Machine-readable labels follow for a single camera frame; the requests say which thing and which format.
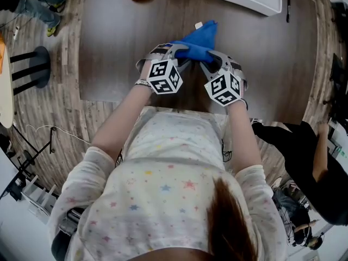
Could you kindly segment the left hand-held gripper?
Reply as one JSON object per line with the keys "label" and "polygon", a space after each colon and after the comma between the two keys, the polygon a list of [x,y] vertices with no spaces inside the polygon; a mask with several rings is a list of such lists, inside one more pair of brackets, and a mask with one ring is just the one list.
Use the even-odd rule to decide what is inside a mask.
{"label": "left hand-held gripper", "polygon": [[164,43],[156,46],[136,64],[141,78],[136,85],[149,87],[157,95],[175,94],[183,84],[180,72],[190,64],[185,58],[189,47],[182,43]]}

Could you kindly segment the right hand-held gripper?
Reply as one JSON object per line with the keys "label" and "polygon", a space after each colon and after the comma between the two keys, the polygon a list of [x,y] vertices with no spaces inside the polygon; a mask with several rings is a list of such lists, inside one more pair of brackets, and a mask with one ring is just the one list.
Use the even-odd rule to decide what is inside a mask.
{"label": "right hand-held gripper", "polygon": [[236,101],[243,101],[243,93],[248,84],[241,66],[231,57],[218,51],[208,51],[213,62],[200,62],[200,67],[207,77],[204,85],[209,97],[222,107]]}

